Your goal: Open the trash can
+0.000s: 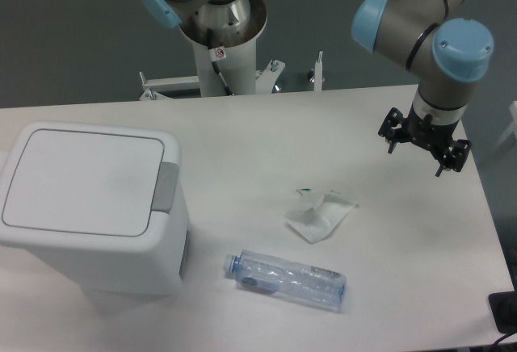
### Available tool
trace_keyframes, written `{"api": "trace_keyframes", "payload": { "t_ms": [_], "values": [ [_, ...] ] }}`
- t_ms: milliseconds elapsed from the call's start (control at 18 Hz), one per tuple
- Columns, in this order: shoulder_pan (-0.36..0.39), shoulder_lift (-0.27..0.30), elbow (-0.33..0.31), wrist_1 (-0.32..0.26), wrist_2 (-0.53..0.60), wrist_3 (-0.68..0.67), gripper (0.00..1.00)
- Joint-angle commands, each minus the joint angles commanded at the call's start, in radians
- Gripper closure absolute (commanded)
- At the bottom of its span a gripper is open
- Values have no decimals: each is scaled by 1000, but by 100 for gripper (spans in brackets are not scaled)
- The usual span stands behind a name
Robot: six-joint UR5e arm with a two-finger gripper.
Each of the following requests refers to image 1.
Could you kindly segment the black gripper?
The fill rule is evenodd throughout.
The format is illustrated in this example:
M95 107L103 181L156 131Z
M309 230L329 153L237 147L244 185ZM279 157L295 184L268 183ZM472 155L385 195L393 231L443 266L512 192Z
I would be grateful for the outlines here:
M421 118L414 109L406 118L396 107L392 107L380 126L378 135L388 143L388 154L392 154L397 144L411 142L429 151L439 163L435 176L444 171L461 172L469 157L470 140L452 140L455 124L437 125L432 123L430 114Z

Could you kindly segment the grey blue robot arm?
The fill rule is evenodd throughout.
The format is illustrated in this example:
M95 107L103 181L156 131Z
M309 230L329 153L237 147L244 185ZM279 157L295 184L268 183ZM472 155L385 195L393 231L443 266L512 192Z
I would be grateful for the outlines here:
M407 114L392 109L380 126L391 147L411 143L428 151L439 170L459 172L468 140L453 133L485 76L494 50L490 31L452 11L466 0L364 0L351 36L418 77ZM284 64L256 68L256 41L267 23L263 0L141 0L163 27L178 27L191 42L203 96L269 94Z

